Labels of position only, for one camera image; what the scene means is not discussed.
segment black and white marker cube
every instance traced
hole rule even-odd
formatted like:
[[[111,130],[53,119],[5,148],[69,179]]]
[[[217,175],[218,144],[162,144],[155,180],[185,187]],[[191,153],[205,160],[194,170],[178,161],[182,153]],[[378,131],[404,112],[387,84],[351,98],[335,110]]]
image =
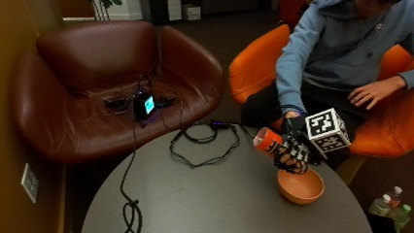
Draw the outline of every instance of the black and white marker cube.
[[[344,122],[334,108],[307,116],[304,121],[308,141],[322,154],[350,145]]]

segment armrest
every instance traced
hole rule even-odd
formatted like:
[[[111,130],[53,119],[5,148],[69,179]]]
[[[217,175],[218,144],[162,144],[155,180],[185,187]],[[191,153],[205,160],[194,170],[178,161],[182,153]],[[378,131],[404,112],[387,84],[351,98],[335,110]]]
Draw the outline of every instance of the armrest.
[[[67,92],[33,51],[21,54],[14,69],[12,120],[37,152],[52,157],[66,134]]]
[[[412,128],[414,89],[400,90],[356,129],[350,150],[364,155],[402,156],[414,149]]]
[[[210,96],[222,96],[221,65],[207,51],[183,33],[165,26],[161,30],[161,70]]]
[[[290,29],[280,25],[257,38],[229,67],[231,94],[239,104],[275,79],[275,62],[288,42]]]

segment wall outlet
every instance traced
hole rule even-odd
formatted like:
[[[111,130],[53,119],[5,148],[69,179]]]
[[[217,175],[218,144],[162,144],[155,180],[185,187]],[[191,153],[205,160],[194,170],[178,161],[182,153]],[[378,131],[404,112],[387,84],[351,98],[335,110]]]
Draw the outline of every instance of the wall outlet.
[[[36,203],[38,192],[38,179],[36,178],[34,173],[28,166],[28,163],[25,163],[24,166],[21,185],[24,187],[26,195],[29,196],[29,199],[33,203]]]

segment cup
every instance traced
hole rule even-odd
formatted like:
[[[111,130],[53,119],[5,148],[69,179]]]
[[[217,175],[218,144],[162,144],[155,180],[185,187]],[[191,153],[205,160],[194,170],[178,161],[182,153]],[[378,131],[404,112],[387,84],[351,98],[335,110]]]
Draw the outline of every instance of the cup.
[[[265,154],[274,156],[278,146],[283,144],[282,137],[274,133],[267,127],[262,127],[254,138],[253,145]]]

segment hand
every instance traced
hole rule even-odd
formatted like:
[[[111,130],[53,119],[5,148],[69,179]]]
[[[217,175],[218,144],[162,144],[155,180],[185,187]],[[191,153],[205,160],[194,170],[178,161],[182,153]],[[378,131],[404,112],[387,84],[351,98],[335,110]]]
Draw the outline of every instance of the hand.
[[[350,93],[347,99],[356,107],[359,107],[364,102],[371,101],[366,107],[366,109],[370,110],[378,101],[403,87],[406,87],[403,78],[400,76],[394,76],[386,80],[360,86]]]

